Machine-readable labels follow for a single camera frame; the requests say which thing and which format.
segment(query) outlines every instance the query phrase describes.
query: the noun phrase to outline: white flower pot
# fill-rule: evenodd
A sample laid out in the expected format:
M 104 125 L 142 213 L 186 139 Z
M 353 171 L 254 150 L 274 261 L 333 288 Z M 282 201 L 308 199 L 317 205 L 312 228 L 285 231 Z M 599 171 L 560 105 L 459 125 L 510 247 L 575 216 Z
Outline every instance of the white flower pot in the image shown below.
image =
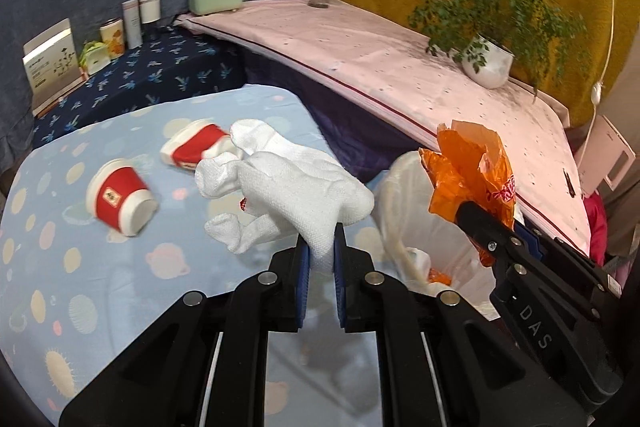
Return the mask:
M 513 54 L 496 46 L 485 38 L 477 36 L 476 41 L 486 45 L 488 50 L 484 50 L 484 60 L 486 64 L 481 66 L 478 73 L 474 70 L 474 65 L 465 55 L 462 59 L 462 69 L 466 76 L 471 78 L 476 84 L 480 84 L 486 89 L 496 89 L 502 87 L 509 80 L 509 71 L 513 63 Z

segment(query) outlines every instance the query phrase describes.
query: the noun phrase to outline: light blue tablecloth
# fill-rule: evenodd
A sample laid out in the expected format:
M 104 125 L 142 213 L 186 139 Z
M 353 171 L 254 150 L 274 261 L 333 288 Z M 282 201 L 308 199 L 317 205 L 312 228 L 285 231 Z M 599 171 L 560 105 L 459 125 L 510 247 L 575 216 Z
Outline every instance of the light blue tablecloth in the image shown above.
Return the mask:
M 330 152 L 294 95 L 246 86 L 85 127 L 34 151 L 18 172 L 0 227 L 0 348 L 55 425 L 69 400 L 183 293 L 232 290 L 295 242 L 234 255 L 204 232 L 215 214 L 242 214 L 241 195 L 206 200 L 193 174 L 159 159 L 165 140 L 198 118 L 223 128 L 257 118 L 293 142 Z M 89 180 L 117 157 L 133 161 L 160 202 L 131 239 L 84 209 Z M 392 270 L 370 217 L 346 235 L 379 269 Z M 299 334 L 270 337 L 266 424 L 380 425 L 375 337 L 339 329 L 332 278 L 311 277 L 308 303 Z

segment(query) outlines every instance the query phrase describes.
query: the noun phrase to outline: red and white paper cup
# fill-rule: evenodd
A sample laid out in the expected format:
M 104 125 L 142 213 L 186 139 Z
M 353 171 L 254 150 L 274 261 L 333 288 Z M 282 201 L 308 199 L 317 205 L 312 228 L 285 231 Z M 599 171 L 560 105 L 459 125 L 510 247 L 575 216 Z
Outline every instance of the red and white paper cup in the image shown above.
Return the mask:
M 122 235 L 132 237 L 144 227 L 158 202 L 125 159 L 105 163 L 86 191 L 86 209 Z
M 223 152 L 242 158 L 242 151 L 227 132 L 210 120 L 196 120 L 162 146 L 160 157 L 168 165 L 194 171 L 200 160 L 215 158 Z

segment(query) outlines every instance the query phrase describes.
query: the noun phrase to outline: white cord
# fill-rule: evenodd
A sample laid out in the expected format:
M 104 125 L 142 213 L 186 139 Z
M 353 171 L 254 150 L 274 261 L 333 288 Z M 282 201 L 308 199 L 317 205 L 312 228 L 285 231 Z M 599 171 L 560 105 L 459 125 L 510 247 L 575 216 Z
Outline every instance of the white cord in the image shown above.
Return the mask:
M 615 12 L 616 12 L 616 0 L 611 0 L 611 33 L 609 35 L 609 49 L 607 51 L 607 60 L 605 60 L 604 62 L 604 69 L 602 70 L 602 74 L 600 75 L 599 80 L 595 84 L 593 84 L 593 87 L 591 88 L 591 103 L 593 103 L 593 116 L 591 117 L 591 123 L 589 124 L 587 138 L 584 140 L 584 145 L 582 146 L 582 151 L 580 152 L 580 159 L 578 160 L 578 169 L 580 168 L 580 164 L 582 163 L 582 158 L 584 158 L 584 152 L 587 150 L 587 144 L 591 136 L 591 130 L 593 129 L 593 124 L 596 121 L 597 108 L 598 108 L 598 105 L 600 104 L 600 97 L 602 95 L 602 81 L 604 80 L 604 75 L 605 73 L 607 73 L 607 68 L 609 67 L 609 59 L 611 58 L 611 49 L 613 47 L 613 24 L 614 24 Z

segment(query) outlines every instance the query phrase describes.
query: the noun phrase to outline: navy blue tablecloth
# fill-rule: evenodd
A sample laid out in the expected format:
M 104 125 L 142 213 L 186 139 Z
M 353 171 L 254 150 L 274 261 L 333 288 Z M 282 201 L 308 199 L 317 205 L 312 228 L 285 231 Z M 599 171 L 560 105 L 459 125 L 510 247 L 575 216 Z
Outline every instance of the navy blue tablecloth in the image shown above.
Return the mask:
M 161 102 L 242 87 L 246 73 L 238 47 L 183 28 L 163 28 L 160 38 L 94 74 L 36 120 L 33 147 L 89 124 Z

